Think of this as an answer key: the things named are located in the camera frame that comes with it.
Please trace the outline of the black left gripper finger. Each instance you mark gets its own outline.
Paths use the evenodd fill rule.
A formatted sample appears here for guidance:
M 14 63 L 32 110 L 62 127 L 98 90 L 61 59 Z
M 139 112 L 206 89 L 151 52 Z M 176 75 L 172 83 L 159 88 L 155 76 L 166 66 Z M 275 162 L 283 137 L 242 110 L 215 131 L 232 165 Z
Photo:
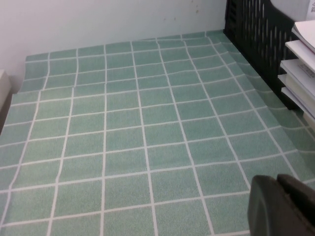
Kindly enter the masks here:
M 251 236 L 313 236 L 315 191 L 287 174 L 252 178 L 248 205 Z

